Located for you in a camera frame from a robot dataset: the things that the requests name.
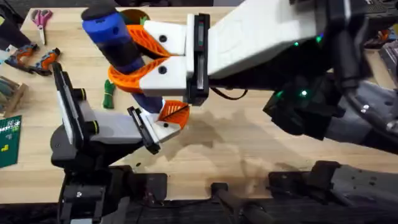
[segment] wire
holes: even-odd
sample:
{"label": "wire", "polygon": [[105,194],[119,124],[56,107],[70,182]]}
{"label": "wire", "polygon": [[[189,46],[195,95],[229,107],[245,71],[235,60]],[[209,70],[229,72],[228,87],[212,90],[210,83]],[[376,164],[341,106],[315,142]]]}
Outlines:
{"label": "wire", "polygon": [[185,208],[185,207],[192,206],[192,205],[198,205],[198,204],[201,204],[201,203],[206,203],[206,202],[209,202],[209,201],[211,201],[211,200],[212,200],[212,198],[209,198],[209,199],[206,199],[206,200],[200,200],[200,201],[196,201],[196,202],[190,202],[190,203],[186,203],[186,204],[179,205],[179,206],[150,206],[150,205],[146,205],[146,204],[139,203],[139,202],[136,202],[136,203],[139,204],[139,205],[141,205],[141,206],[143,206],[143,207],[146,207],[146,208],[154,208],[154,209],[158,209],[158,208],[165,208],[165,209],[180,209],[180,208]]}
{"label": "wire", "polygon": [[145,208],[144,206],[141,206],[141,209],[140,209],[140,211],[138,213],[138,217],[137,217],[137,220],[136,220],[136,224],[139,223],[139,220],[141,219],[141,215],[144,212],[144,208]]}
{"label": "wire", "polygon": [[227,100],[240,100],[241,98],[246,96],[246,94],[248,93],[248,90],[244,90],[243,94],[240,97],[235,98],[235,97],[230,97],[230,96],[226,95],[225,93],[223,93],[222,91],[220,91],[217,88],[211,88],[211,90],[213,90],[220,97],[225,98]]}

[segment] wooden table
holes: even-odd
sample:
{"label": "wooden table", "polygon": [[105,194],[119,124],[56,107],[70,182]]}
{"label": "wooden table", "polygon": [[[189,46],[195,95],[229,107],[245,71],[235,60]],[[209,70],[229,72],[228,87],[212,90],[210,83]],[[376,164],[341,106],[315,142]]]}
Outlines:
{"label": "wooden table", "polygon": [[[187,13],[211,14],[214,24],[232,8],[143,7],[152,20],[185,23]],[[83,8],[51,9],[53,18],[46,27],[46,51],[58,47],[60,63],[75,88],[84,87],[88,101],[101,110],[104,81],[109,63],[81,28]],[[39,33],[27,17],[22,31],[39,42]],[[18,164],[0,169],[0,203],[56,202],[63,171],[50,163],[50,138],[61,122],[53,77],[41,77],[2,65],[3,74],[29,85],[19,110],[22,133]],[[142,148],[121,159],[137,172],[165,172],[169,176],[168,198],[206,198],[212,182],[228,182],[230,189],[249,197],[267,197],[267,174],[274,170],[309,170],[317,160],[332,160],[362,169],[398,172],[398,156],[352,144],[323,142],[284,133],[271,123],[262,108],[271,96],[268,91],[249,91],[239,101],[228,101],[211,93],[200,108],[192,108],[190,120],[179,136],[162,145],[153,156]],[[115,111],[127,114],[136,103],[116,91]]]}

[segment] scissors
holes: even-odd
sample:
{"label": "scissors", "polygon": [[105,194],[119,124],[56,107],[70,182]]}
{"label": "scissors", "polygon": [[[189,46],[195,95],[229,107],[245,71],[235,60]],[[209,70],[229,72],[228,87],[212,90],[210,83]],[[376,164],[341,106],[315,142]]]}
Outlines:
{"label": "scissors", "polygon": [[42,40],[43,45],[45,45],[45,36],[44,36],[44,27],[47,21],[51,18],[52,11],[48,9],[40,10],[35,9],[32,12],[31,19],[37,25],[40,33],[40,39]]}

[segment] green led light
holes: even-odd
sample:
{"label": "green led light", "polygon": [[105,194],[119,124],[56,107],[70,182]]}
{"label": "green led light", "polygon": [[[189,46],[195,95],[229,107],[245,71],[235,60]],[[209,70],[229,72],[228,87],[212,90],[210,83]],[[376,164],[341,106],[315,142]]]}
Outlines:
{"label": "green led light", "polygon": [[305,98],[307,96],[308,96],[308,91],[307,90],[303,90],[303,91],[300,92],[300,97]]}
{"label": "green led light", "polygon": [[318,36],[316,40],[317,40],[317,42],[319,43],[319,42],[321,42],[322,37],[321,37],[321,36]]}
{"label": "green led light", "polygon": [[284,94],[283,90],[280,91],[280,92],[278,92],[278,93],[276,94],[276,97],[280,98],[280,97],[282,96],[282,94]]}

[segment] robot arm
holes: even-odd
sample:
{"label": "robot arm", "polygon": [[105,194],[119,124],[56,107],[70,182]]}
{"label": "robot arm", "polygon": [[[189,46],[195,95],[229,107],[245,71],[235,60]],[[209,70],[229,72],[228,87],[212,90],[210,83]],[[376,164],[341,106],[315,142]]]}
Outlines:
{"label": "robot arm", "polygon": [[[213,27],[205,14],[188,15],[186,25],[146,21],[126,27],[114,8],[104,7],[89,8],[82,18],[84,30],[111,64],[109,79],[142,107],[142,113],[129,111],[137,130],[126,131],[132,122],[122,122],[114,127],[120,134],[110,131],[114,135],[106,137],[115,122],[101,121],[104,131],[92,141],[157,145],[183,128],[188,104],[200,106],[209,89],[241,88],[275,91],[264,112],[290,134],[363,144],[377,130],[398,143],[395,95],[360,85],[369,68],[361,49],[367,23],[358,1],[247,0]],[[154,60],[145,65],[141,54]],[[334,74],[327,73],[332,67]],[[373,100],[393,106],[367,103],[363,93],[369,91],[383,92]],[[160,97],[170,95],[182,96],[184,103],[175,107]],[[111,120],[83,111],[88,112],[79,116],[84,118],[80,123],[86,117]],[[115,119],[131,121],[129,116]],[[335,131],[351,125],[362,131],[344,136]]]}

